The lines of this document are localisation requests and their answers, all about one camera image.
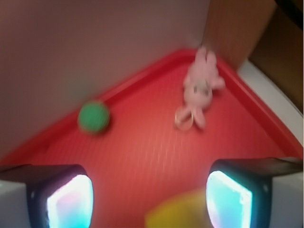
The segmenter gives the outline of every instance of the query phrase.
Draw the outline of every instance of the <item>light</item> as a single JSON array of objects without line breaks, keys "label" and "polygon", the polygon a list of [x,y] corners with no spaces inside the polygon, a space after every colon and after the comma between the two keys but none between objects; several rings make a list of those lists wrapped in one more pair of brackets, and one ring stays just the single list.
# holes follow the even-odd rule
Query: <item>light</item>
[{"label": "light", "polygon": [[215,228],[249,228],[252,192],[221,171],[212,172],[207,180],[206,201]]},{"label": "light", "polygon": [[93,212],[93,186],[86,175],[77,175],[47,199],[50,228],[88,228]]}]

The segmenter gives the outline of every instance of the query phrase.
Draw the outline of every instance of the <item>pink stuffed bunny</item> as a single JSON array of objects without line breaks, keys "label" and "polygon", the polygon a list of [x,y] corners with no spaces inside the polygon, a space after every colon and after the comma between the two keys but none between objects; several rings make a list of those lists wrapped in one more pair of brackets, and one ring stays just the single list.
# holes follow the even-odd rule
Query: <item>pink stuffed bunny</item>
[{"label": "pink stuffed bunny", "polygon": [[212,90],[225,87],[225,81],[219,76],[217,60],[213,52],[201,47],[195,56],[195,61],[188,69],[184,80],[185,106],[175,113],[175,124],[182,130],[189,129],[193,121],[204,129],[206,121],[203,109],[210,106]]}]

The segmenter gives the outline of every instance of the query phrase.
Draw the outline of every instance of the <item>white wall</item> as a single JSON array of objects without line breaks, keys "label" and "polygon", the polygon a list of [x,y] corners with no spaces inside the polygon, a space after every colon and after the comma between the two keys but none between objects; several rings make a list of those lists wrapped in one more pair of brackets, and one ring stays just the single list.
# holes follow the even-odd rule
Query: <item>white wall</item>
[{"label": "white wall", "polygon": [[209,0],[0,2],[0,157],[85,100],[202,40]]}]

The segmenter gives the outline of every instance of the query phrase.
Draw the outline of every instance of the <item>yellow object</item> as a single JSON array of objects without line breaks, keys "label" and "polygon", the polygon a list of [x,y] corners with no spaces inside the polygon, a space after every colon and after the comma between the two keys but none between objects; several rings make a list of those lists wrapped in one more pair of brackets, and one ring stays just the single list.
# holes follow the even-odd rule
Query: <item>yellow object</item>
[{"label": "yellow object", "polygon": [[211,228],[205,190],[183,193],[165,201],[145,216],[145,227]]}]

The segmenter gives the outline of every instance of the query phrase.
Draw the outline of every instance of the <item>white surface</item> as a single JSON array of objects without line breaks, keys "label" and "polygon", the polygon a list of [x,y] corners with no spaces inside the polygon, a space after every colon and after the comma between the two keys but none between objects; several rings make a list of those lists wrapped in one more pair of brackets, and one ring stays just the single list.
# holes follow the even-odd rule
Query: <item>white surface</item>
[{"label": "white surface", "polygon": [[303,172],[272,179],[270,228],[303,225]]},{"label": "white surface", "polygon": [[198,47],[209,3],[0,1],[0,157],[125,77]]},{"label": "white surface", "polygon": [[303,115],[287,96],[248,60],[241,66],[238,74],[281,119],[303,146]]},{"label": "white surface", "polygon": [[31,227],[25,183],[0,180],[0,227]]}]

